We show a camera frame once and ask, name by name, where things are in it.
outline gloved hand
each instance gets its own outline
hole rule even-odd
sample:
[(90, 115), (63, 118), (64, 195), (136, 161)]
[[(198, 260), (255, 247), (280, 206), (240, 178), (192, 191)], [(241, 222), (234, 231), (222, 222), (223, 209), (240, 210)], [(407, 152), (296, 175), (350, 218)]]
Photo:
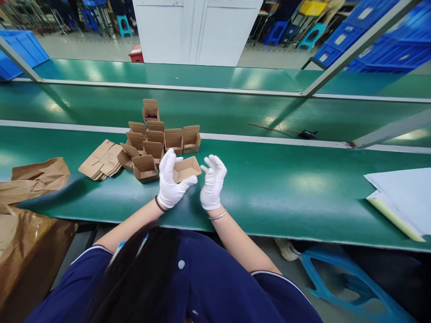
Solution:
[(198, 182), (196, 176), (190, 176), (181, 183), (176, 184), (172, 175), (172, 170), (176, 162), (182, 161), (183, 157), (177, 157), (172, 148), (166, 152), (160, 162), (160, 193), (157, 196), (162, 206), (170, 209), (183, 197), (185, 191)]
[(227, 169), (217, 156), (210, 155), (205, 157), (204, 161), (209, 168), (201, 165), (201, 169), (205, 173), (205, 185), (201, 190), (201, 203), (205, 210), (211, 211), (221, 206), (220, 192), (223, 188), (223, 179)]

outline stack of paper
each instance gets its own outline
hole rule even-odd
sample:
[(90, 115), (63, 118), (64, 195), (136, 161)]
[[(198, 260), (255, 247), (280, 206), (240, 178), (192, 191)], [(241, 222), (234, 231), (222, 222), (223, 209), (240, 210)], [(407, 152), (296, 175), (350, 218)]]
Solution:
[(121, 164), (117, 156), (122, 150), (120, 145), (105, 139), (78, 170), (92, 180), (105, 180), (120, 170)]
[(367, 174), (376, 188), (367, 200), (410, 239), (431, 234), (431, 168)]

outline white door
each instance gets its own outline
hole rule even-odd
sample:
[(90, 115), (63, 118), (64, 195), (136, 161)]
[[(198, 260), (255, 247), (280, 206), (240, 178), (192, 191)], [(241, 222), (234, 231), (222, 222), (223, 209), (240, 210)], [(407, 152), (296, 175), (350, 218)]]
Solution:
[(196, 64), (236, 66), (263, 0), (202, 1)]
[(193, 8), (187, 0), (133, 0), (144, 61), (190, 62)]

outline blue plastic stool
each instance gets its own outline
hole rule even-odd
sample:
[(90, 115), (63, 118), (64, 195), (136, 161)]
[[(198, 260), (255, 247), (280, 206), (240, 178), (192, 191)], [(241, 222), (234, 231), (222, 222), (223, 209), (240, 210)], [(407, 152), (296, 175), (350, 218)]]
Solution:
[(99, 32), (99, 30), (98, 30), (97, 26), (99, 26), (99, 27), (100, 27), (100, 23), (99, 23), (99, 21), (98, 21), (98, 19), (97, 19), (96, 15), (94, 15), (94, 16), (95, 16), (95, 19), (96, 19), (96, 22), (94, 22), (94, 19), (93, 19), (93, 13), (94, 13), (94, 12), (93, 12), (93, 10), (90, 10), (90, 9), (82, 9), (82, 10), (81, 10), (81, 13), (82, 13), (82, 16), (84, 17), (85, 25), (87, 25), (87, 30), (88, 30), (88, 31), (90, 31), (90, 30), (94, 30), (94, 31)]
[[(305, 37), (302, 38), (298, 46), (296, 46), (296, 49), (300, 48), (301, 46), (307, 46), (307, 52), (309, 52), (313, 48), (317, 40), (320, 38), (320, 36), (322, 36), (323, 32), (326, 30), (326, 27), (327, 24), (315, 24), (311, 28), (311, 30), (305, 35)], [(315, 31), (317, 31), (317, 33), (311, 39), (308, 39), (310, 35)]]
[(288, 22), (275, 22), (265, 36), (265, 46), (269, 43), (275, 43), (274, 46), (277, 46), (282, 39), (288, 24)]
[[(118, 29), (120, 29), (121, 37), (124, 38), (125, 34), (129, 34), (130, 37), (132, 37), (132, 31), (130, 30), (129, 23), (127, 22), (127, 17), (126, 16), (117, 16), (117, 21), (118, 21)], [(121, 21), (125, 22), (126, 28), (123, 28)]]
[[(317, 259), (326, 263), (344, 268), (354, 275), (342, 274), (345, 288), (359, 294), (359, 298), (352, 302), (343, 301), (334, 296), (326, 287), (322, 278), (317, 273), (311, 259)], [(352, 312), (367, 316), (376, 322), (406, 323), (416, 322), (401, 306), (395, 302), (383, 289), (381, 289), (342, 249), (328, 251), (322, 247), (313, 247), (302, 253), (302, 265), (316, 286), (316, 290), (309, 288), (315, 297), (344, 307)], [(381, 315), (363, 309), (362, 306), (371, 298), (378, 298), (385, 305), (387, 312)]]

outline silver bracelet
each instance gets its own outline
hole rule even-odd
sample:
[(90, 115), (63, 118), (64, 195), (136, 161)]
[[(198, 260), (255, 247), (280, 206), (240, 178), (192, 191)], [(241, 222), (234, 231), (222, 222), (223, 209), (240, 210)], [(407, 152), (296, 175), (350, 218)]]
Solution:
[(226, 214), (226, 209), (224, 210), (224, 213), (223, 213), (221, 216), (218, 216), (217, 218), (210, 218), (210, 217), (208, 217), (208, 218), (209, 218), (211, 221), (215, 221), (215, 220), (218, 220), (218, 219), (222, 218), (225, 214)]

